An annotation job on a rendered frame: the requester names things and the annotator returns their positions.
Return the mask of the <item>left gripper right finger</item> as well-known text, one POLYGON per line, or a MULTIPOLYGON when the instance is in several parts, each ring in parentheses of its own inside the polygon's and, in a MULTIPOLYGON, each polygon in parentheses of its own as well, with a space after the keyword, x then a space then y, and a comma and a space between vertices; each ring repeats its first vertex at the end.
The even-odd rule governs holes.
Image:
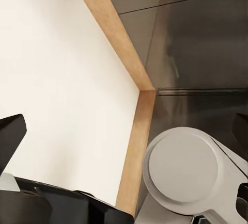
POLYGON ((248 154, 248 115, 236 113, 231 131, 248 154))

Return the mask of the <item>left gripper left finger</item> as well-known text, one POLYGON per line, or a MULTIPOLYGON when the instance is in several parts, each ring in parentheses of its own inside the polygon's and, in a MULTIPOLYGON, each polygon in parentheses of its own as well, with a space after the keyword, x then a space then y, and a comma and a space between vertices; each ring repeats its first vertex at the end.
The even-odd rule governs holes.
POLYGON ((0 119, 0 175, 27 133, 23 114, 0 119))

